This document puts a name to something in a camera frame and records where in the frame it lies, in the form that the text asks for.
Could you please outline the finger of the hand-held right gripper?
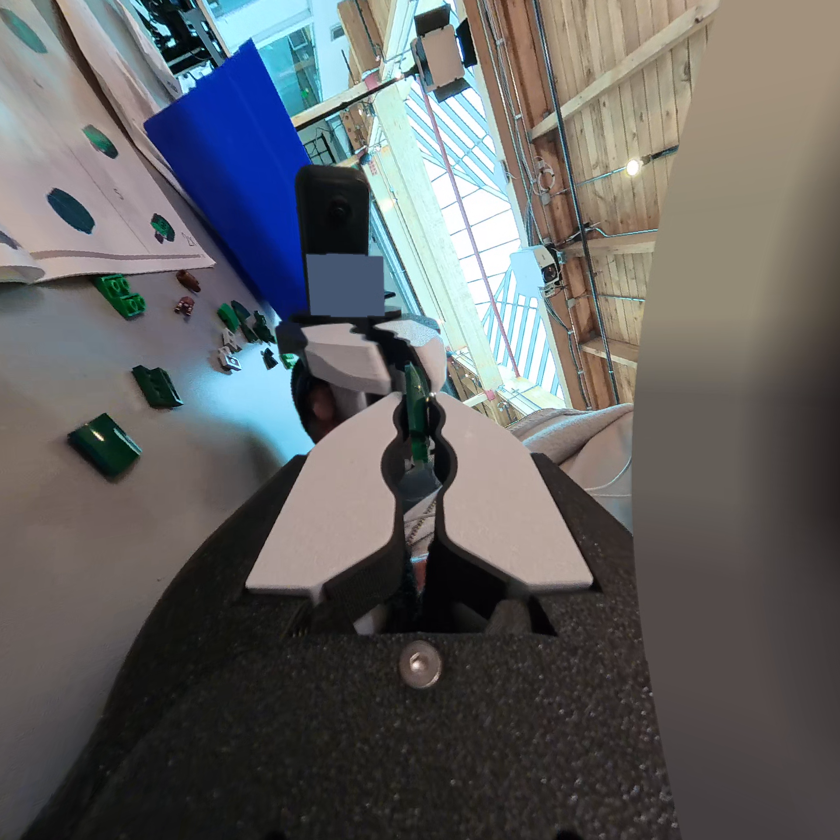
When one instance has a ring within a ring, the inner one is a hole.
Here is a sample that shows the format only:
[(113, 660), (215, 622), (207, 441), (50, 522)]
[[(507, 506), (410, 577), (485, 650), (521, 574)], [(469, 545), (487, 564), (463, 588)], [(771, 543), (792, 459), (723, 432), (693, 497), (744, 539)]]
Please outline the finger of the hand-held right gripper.
[(314, 377), (351, 392), (385, 396), (398, 389), (393, 360), (385, 343), (393, 332), (356, 332), (349, 322), (328, 322), (304, 328), (304, 363)]
[(423, 375), (433, 396), (441, 393), (447, 381), (447, 352), (438, 323), (426, 317), (399, 317), (375, 324), (375, 341), (386, 367), (400, 387), (407, 383), (406, 368), (411, 364)]

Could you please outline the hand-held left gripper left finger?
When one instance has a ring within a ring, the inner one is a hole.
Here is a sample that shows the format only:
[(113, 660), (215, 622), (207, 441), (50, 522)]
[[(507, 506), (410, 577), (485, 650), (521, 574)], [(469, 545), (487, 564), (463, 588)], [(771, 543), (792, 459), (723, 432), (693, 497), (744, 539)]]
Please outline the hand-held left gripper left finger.
[(376, 606), (399, 590), (404, 536), (394, 486), (403, 471), (403, 399), (384, 396), (314, 446), (248, 575), (248, 592)]

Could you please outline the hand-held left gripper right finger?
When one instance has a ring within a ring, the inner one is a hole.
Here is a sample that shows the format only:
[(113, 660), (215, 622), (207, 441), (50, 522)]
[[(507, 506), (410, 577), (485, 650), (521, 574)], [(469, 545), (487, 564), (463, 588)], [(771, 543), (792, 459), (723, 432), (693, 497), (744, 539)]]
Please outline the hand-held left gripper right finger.
[(447, 394), (428, 415), (443, 542), (518, 587), (591, 587), (594, 576), (524, 444)]

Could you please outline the green toy brick assembly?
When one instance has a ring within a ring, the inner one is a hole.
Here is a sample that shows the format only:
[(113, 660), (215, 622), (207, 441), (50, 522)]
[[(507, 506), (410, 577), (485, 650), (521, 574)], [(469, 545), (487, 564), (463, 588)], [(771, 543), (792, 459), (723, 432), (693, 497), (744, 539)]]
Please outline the green toy brick assembly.
[(431, 392), (421, 368), (408, 363), (404, 369), (406, 426), (414, 464), (429, 461), (428, 403)]

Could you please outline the white desk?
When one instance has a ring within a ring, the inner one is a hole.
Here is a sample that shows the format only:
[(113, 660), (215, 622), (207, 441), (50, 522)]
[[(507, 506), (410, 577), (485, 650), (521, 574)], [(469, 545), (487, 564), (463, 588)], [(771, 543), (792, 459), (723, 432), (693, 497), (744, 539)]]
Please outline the white desk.
[[(131, 276), (146, 313), (125, 320), (89, 279), (2, 286), (1, 811), (19, 838), (89, 739), (133, 640), (214, 531), (312, 445), (290, 372), (259, 346), (223, 372), (217, 307), (255, 299), (212, 234), (145, 165), (215, 266), (195, 272), (190, 318), (172, 272)], [(183, 406), (152, 408), (131, 370), (168, 372)], [(109, 414), (142, 448), (117, 479), (67, 443)]]

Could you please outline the blue panel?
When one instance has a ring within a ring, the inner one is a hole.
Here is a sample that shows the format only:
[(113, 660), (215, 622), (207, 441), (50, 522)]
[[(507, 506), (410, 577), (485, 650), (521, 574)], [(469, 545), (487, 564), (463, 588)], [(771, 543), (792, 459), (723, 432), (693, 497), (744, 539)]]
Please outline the blue panel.
[(254, 42), (144, 129), (277, 316), (308, 313), (295, 181), (310, 160)]

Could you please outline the person's grey hoodie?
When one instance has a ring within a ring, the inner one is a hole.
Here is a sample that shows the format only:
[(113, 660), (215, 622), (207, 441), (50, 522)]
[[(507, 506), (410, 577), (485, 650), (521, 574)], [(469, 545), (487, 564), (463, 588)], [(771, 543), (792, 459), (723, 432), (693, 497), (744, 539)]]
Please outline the person's grey hoodie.
[[(532, 453), (546, 455), (633, 532), (633, 425), (633, 406), (621, 404), (593, 412), (542, 409), (508, 430)], [(406, 546), (412, 562), (427, 557), (439, 487), (431, 464), (412, 465), (400, 484)]]

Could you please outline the light stand pole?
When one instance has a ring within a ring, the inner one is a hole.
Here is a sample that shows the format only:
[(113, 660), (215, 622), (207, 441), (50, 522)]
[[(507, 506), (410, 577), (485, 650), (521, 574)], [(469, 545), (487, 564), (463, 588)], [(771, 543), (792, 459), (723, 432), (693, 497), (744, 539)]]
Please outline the light stand pole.
[(374, 95), (395, 85), (404, 78), (415, 77), (417, 73), (417, 66), (413, 66), (406, 71), (397, 71), (394, 78), (385, 81), (375, 80), (372, 83), (369, 83), (369, 79), (372, 79), (373, 76), (369, 75), (352, 88), (290, 117), (291, 124), (295, 131), (300, 132), (313, 124), (319, 123), (336, 113), (350, 108), (356, 102), (372, 98)]

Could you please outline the dark green flat toy plate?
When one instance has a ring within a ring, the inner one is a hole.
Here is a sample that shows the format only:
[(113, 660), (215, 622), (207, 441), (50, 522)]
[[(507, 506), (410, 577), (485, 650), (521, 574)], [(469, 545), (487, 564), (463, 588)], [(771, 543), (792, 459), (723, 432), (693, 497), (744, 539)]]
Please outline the dark green flat toy plate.
[(172, 409), (183, 406), (172, 378), (163, 368), (151, 369), (138, 364), (132, 368), (131, 373), (146, 402), (152, 408)]

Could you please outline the studio light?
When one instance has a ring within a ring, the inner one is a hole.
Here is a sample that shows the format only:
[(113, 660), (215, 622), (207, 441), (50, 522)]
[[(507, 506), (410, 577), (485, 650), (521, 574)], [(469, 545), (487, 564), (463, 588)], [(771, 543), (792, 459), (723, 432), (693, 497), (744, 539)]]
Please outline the studio light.
[(411, 49), (423, 92), (444, 102), (468, 89), (466, 72), (477, 64), (469, 21), (458, 21), (444, 3), (415, 16), (414, 27)]

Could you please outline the paper sheet with green dots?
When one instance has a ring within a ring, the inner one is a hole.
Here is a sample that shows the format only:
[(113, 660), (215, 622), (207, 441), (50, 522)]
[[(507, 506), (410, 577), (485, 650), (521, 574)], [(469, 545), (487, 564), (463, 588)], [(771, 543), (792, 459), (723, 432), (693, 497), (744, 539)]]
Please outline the paper sheet with green dots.
[(42, 281), (214, 266), (34, 3), (1, 29), (1, 222)]

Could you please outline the dark green sloped toy brick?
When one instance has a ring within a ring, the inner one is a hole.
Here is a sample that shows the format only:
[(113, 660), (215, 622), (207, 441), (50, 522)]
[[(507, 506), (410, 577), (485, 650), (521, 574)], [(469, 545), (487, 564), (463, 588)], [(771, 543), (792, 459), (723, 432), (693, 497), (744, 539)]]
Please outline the dark green sloped toy brick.
[(80, 457), (99, 474), (117, 479), (142, 455), (142, 448), (107, 413), (75, 428), (66, 436)]

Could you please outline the plain white paper sheet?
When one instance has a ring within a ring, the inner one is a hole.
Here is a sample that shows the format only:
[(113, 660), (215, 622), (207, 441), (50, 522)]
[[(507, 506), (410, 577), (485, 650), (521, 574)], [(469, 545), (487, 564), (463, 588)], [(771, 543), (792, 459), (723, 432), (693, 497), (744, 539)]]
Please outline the plain white paper sheet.
[(58, 1), (58, 8), (100, 88), (137, 146), (144, 125), (182, 95), (129, 2)]

